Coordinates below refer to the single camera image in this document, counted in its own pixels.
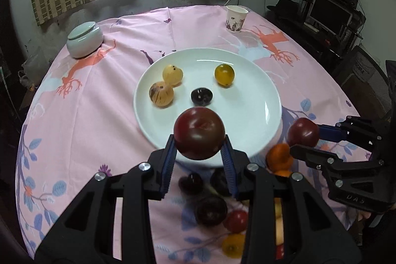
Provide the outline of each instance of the pink tablecloth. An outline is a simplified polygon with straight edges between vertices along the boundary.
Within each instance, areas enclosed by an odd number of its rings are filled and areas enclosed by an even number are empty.
[[[267,71],[282,100],[282,142],[297,117],[335,124],[357,115],[334,80],[298,44],[264,18],[250,12],[239,34],[225,26],[220,6],[162,8],[112,18],[100,24],[101,48],[74,60],[64,47],[38,89],[19,144],[16,171],[17,211],[31,256],[74,196],[98,171],[127,172],[146,161],[153,146],[140,132],[133,113],[133,94],[143,72],[164,55],[191,47],[226,49]],[[347,161],[365,160],[365,151],[341,142],[319,142]],[[253,160],[263,165],[261,155]],[[302,172],[349,227],[356,212],[327,198],[321,172],[295,161]],[[191,198],[177,181],[191,169],[175,165],[169,193],[150,202],[151,228],[158,263],[239,263],[221,252],[227,231],[197,226]],[[207,181],[210,170],[199,170]],[[229,209],[238,207],[231,200]],[[114,255],[120,256],[120,206],[114,231]]]

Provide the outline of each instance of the metal screw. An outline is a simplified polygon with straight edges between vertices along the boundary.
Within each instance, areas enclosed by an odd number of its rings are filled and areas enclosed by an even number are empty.
[[[102,181],[103,179],[106,178],[106,174],[104,172],[97,172],[94,177],[95,180]]]
[[[303,175],[300,174],[299,172],[292,173],[292,179],[294,179],[295,181],[301,181],[303,178],[304,178]]]
[[[340,188],[343,184],[344,184],[343,181],[340,180],[340,179],[338,179],[338,180],[335,182],[335,185],[336,185],[338,188]]]
[[[246,166],[249,171],[257,171],[259,170],[259,165],[257,163],[250,163]]]
[[[139,165],[139,169],[142,170],[142,171],[147,171],[147,170],[149,170],[150,168],[151,168],[151,165],[150,165],[148,162],[142,162],[142,163]]]

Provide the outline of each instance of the floral pattern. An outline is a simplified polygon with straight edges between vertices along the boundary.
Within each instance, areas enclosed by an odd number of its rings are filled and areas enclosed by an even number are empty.
[[[111,177],[111,169],[108,168],[108,165],[101,165],[98,171],[104,172],[108,177]]]
[[[21,139],[19,142],[18,156],[17,156],[17,170],[16,170],[16,199],[17,199],[17,215],[19,219],[19,225],[23,238],[28,241],[27,249],[31,256],[38,245],[28,235],[32,237],[38,234],[40,240],[44,239],[43,233],[43,217],[48,225],[45,231],[54,224],[58,219],[58,215],[52,210],[51,206],[55,203],[56,198],[65,194],[67,190],[67,184],[63,180],[59,180],[52,185],[52,189],[48,189],[47,183],[44,182],[41,193],[38,192],[36,183],[31,176],[25,176],[24,172],[30,170],[30,162],[36,162],[38,157],[34,152],[35,149],[41,144],[41,139],[33,139],[29,145],[25,144],[25,131],[27,125],[24,124],[22,127]],[[23,205],[26,208],[21,208],[20,197],[21,190],[23,191]],[[34,217],[33,222],[29,222],[25,219],[24,213],[28,210],[29,212],[37,213]]]

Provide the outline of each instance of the computer monitor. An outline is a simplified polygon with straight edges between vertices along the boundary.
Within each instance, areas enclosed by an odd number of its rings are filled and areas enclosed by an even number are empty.
[[[316,21],[330,33],[340,36],[352,19],[352,13],[332,0],[314,0],[308,17]]]

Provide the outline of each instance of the dark red tomato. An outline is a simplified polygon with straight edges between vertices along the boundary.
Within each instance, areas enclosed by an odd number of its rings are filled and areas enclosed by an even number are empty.
[[[173,128],[176,148],[192,160],[205,160],[213,157],[221,148],[225,129],[220,117],[204,107],[184,111]]]
[[[248,226],[248,213],[241,209],[232,211],[223,224],[231,233],[239,234],[246,230]]]
[[[287,135],[287,142],[290,147],[295,144],[302,144],[307,147],[314,147],[319,141],[319,127],[307,118],[298,118],[290,126]]]
[[[275,259],[281,260],[284,256],[285,256],[285,250],[284,250],[283,244],[278,245],[276,247]]]

